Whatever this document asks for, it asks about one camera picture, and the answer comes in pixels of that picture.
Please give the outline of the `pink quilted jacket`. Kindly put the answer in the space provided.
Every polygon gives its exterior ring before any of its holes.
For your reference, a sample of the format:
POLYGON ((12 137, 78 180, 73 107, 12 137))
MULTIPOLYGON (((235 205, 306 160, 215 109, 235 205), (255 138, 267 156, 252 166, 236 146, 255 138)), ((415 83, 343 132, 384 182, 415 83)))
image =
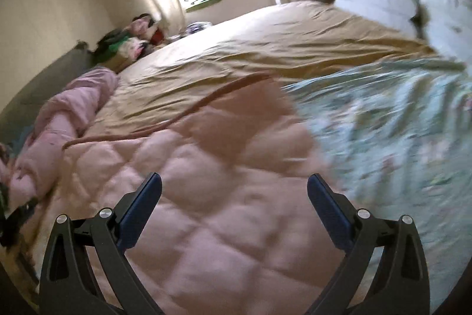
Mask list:
POLYGON ((142 133, 85 138, 31 247, 42 263, 58 215, 89 218, 152 172, 163 195, 127 259, 166 314, 304 314, 342 260, 307 196, 331 165, 267 76, 233 82, 142 133))

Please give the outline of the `pile of clothes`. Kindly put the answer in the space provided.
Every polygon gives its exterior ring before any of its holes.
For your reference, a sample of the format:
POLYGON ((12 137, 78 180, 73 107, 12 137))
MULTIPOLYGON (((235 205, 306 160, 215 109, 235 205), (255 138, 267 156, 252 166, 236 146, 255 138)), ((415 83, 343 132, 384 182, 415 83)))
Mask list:
POLYGON ((102 37, 93 52, 93 62, 119 74, 137 60, 170 43, 158 22, 144 13, 125 28, 112 30, 102 37))

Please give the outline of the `teal cartoon print blanket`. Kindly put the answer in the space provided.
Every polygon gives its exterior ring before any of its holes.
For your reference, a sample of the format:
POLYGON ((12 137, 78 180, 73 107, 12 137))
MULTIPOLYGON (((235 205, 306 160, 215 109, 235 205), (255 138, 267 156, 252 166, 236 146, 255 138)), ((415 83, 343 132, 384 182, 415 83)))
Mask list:
POLYGON ((384 61, 286 87, 319 143, 326 180, 375 216, 411 216, 430 308, 471 259, 471 75, 438 58, 384 61))

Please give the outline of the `grey quilted headboard cushion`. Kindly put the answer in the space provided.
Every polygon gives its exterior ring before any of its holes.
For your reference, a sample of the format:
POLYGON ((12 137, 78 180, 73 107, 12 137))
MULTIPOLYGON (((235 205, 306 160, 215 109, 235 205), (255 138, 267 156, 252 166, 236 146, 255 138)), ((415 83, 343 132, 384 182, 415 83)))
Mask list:
POLYGON ((43 104, 93 67, 93 54, 80 41, 27 83, 1 111, 1 143, 18 154, 43 104))

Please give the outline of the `tan bed sheet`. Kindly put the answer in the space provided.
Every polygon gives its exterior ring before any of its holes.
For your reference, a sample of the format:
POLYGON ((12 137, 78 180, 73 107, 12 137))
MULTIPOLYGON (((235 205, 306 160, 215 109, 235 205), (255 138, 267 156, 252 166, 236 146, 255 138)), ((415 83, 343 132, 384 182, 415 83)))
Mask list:
POLYGON ((87 136, 128 134, 165 122, 250 74, 283 84, 377 61, 431 58, 426 42, 315 1, 268 6, 182 38, 118 75, 87 136))

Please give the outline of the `white dresser with drawers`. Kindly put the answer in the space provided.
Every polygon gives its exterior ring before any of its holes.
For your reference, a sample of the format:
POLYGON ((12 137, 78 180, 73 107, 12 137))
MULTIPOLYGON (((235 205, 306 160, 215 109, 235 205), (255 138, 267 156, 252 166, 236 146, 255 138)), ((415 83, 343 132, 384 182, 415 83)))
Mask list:
POLYGON ((443 57, 471 65, 471 0, 419 0, 422 35, 443 57))

